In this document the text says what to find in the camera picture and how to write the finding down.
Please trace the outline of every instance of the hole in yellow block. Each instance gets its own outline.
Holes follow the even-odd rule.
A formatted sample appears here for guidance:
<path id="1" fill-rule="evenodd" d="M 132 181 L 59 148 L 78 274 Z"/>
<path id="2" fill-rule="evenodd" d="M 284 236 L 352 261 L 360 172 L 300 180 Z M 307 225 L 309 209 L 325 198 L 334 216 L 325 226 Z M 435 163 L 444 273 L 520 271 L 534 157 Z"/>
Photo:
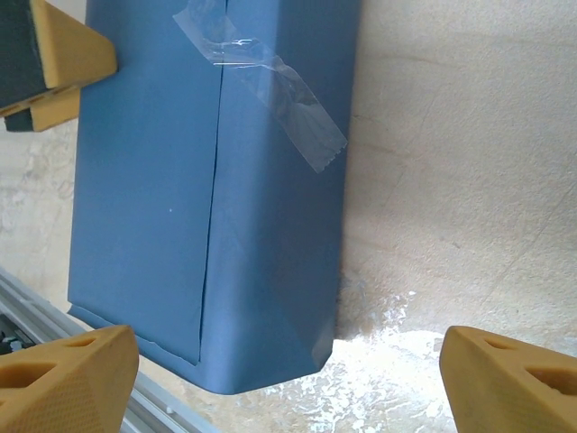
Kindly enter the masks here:
<path id="1" fill-rule="evenodd" d="M 504 345 L 498 341 L 494 341 L 494 340 L 488 340 L 487 338 L 485 338 L 485 343 L 487 343 L 488 345 L 492 345 L 493 347 L 495 347 L 496 349 L 501 349 L 501 350 L 514 350 L 513 347 L 509 347 L 508 345 Z"/>
<path id="2" fill-rule="evenodd" d="M 86 347 L 94 343 L 95 338 L 83 338 L 81 340 L 73 341 L 72 343 L 67 343 L 66 347 Z"/>
<path id="3" fill-rule="evenodd" d="M 69 90 L 73 89 L 74 86 L 65 86 L 64 88 L 56 88 L 52 90 L 52 95 L 59 95 L 60 93 L 68 92 Z"/>
<path id="4" fill-rule="evenodd" d="M 0 368 L 0 388 L 26 388 L 56 364 L 16 364 Z"/>
<path id="5" fill-rule="evenodd" d="M 564 395 L 577 395 L 577 372 L 549 368 L 527 368 L 538 381 Z"/>
<path id="6" fill-rule="evenodd" d="M 16 113 L 18 111 L 19 106 L 9 106 L 7 108 L 5 108 L 4 110 L 0 110 L 0 117 L 5 116 L 5 115 L 13 115 L 14 113 Z"/>

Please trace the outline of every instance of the black rubber pad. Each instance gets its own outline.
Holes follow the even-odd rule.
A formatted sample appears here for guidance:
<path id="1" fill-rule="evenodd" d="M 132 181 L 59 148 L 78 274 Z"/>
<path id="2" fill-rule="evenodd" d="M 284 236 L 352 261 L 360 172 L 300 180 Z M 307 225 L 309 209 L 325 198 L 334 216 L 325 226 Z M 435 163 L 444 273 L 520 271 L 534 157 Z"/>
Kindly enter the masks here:
<path id="1" fill-rule="evenodd" d="M 34 131 L 30 108 L 4 118 L 6 130 L 10 133 L 31 133 Z"/>
<path id="2" fill-rule="evenodd" d="M 0 108 L 46 90 L 30 0 L 0 0 Z"/>

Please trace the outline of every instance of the wrapped box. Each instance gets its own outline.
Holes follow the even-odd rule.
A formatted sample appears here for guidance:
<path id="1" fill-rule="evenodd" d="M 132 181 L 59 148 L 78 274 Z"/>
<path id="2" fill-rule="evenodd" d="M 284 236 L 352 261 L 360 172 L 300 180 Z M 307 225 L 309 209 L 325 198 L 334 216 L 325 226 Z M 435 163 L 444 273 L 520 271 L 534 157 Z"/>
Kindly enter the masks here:
<path id="1" fill-rule="evenodd" d="M 88 0 L 119 71 L 82 93 L 71 314 L 132 326 L 211 392 L 323 367 L 346 158 L 329 123 L 348 134 L 359 10 Z"/>

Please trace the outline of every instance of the yellow plastic block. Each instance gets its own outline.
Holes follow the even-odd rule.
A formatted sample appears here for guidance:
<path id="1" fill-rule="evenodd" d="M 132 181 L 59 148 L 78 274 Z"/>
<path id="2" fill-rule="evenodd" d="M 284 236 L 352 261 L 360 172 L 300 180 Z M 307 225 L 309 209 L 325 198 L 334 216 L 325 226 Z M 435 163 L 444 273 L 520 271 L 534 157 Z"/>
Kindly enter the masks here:
<path id="1" fill-rule="evenodd" d="M 577 432 L 577 359 L 451 327 L 441 373 L 460 433 Z"/>
<path id="2" fill-rule="evenodd" d="M 129 327 L 0 356 L 0 431 L 117 433 L 138 361 Z"/>
<path id="3" fill-rule="evenodd" d="M 30 107 L 30 111 L 36 132 L 76 119 L 80 111 L 80 89 L 72 88 L 39 101 Z"/>
<path id="4" fill-rule="evenodd" d="M 47 88 L 86 85 L 116 72 L 114 45 L 45 0 L 31 0 Z"/>
<path id="5" fill-rule="evenodd" d="M 38 48 L 30 46 L 28 50 L 39 52 L 41 70 L 36 69 L 41 73 L 43 85 L 41 90 L 34 90 L 39 94 L 32 96 L 30 91 L 26 92 L 27 87 L 22 86 L 22 99 L 12 98 L 8 106 L 0 106 L 0 117 L 30 108 L 33 128 L 27 130 L 42 131 L 78 117 L 78 89 L 116 73 L 116 55 L 114 45 L 107 38 L 45 0 L 19 1 L 30 5 L 33 24 L 27 24 L 30 28 L 24 30 L 33 32 L 38 42 Z M 28 78 L 22 74 L 19 79 L 21 82 L 17 84 L 25 84 Z M 49 107 L 59 112 L 48 115 Z"/>

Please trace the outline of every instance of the transparent tape strip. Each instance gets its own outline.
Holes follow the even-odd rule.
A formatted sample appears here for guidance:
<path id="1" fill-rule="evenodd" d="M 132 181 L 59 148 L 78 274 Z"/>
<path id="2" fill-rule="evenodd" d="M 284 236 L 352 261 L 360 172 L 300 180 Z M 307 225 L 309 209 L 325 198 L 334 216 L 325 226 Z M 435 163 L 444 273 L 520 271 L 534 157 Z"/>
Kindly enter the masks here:
<path id="1" fill-rule="evenodd" d="M 190 0 L 174 19 L 207 60 L 234 70 L 316 172 L 323 171 L 347 145 L 297 72 L 267 45 L 239 33 L 226 16 L 225 0 Z"/>

